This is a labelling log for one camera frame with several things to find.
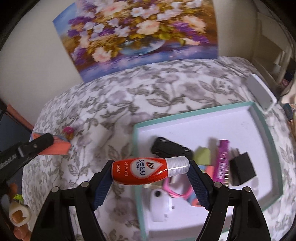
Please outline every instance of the blue object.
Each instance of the blue object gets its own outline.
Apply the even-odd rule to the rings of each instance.
[[[135,48],[135,46],[133,46],[133,43],[135,43],[137,41],[138,42],[146,41],[149,43],[146,46],[142,46],[140,48]],[[126,41],[125,43],[119,45],[119,47],[122,48],[121,50],[119,50],[119,52],[124,55],[132,55],[132,56],[143,55],[143,54],[147,54],[149,52],[152,52],[154,50],[157,50],[158,48],[163,46],[164,43],[165,43],[165,40],[161,40],[161,39],[157,39],[157,38],[153,38],[153,37],[146,37],[144,39]]]
[[[284,109],[284,111],[285,111],[285,114],[286,114],[288,120],[289,120],[289,121],[290,121],[290,120],[293,120],[293,111],[292,111],[291,106],[290,106],[289,104],[284,104],[284,105],[283,105],[283,109]]]
[[[190,197],[186,200],[187,202],[189,202],[190,205],[192,205],[192,201],[196,198],[195,193],[193,192]]]
[[[207,168],[206,165],[198,165],[198,167],[200,168],[200,170],[201,170],[202,172],[205,172],[205,169]]]
[[[189,171],[187,172],[188,179],[193,187],[193,190],[196,194],[196,197],[200,203],[200,205],[204,206],[206,210],[209,210],[210,208],[210,201],[208,199],[209,193],[200,179],[200,177],[197,175],[195,169],[190,164]]]
[[[109,169],[104,173],[103,173],[103,170],[101,171],[101,173],[103,173],[103,177],[101,179],[100,184],[96,188],[94,202],[93,202],[94,210],[96,210],[98,206],[101,206],[103,204],[108,194],[108,191],[112,185],[113,178],[111,174],[111,168],[112,166],[110,166]]]

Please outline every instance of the white bottle cap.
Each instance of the white bottle cap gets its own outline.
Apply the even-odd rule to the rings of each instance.
[[[168,166],[168,177],[184,174],[189,170],[189,160],[184,156],[165,158]]]

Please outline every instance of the gray leaf pattern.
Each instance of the gray leaf pattern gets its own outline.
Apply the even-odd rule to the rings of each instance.
[[[60,134],[75,128],[72,148],[65,156],[38,156],[24,167],[22,192],[37,215],[53,186],[75,188],[101,171],[110,158],[128,158],[136,123],[213,106],[252,100],[241,78],[260,74],[247,60],[178,60],[144,65],[79,84],[53,98],[43,108],[34,132]],[[283,110],[276,105],[266,115],[284,182],[283,196],[264,211],[272,240],[291,227],[296,213],[294,147]],[[256,194],[259,183],[251,182]],[[141,241],[133,190],[113,183],[96,217],[107,240]],[[70,209],[76,240],[83,240],[75,209]],[[227,239],[227,232],[221,240]]]

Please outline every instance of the floral painting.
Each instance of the floral painting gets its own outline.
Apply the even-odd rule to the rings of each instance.
[[[77,0],[54,25],[84,82],[144,64],[218,55],[212,0]]]

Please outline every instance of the blue vase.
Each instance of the blue vase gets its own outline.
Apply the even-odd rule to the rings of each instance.
[[[160,48],[164,43],[165,40],[157,39],[152,36],[132,41],[127,40],[119,45],[119,47],[122,48],[119,52],[124,55],[143,55]]]

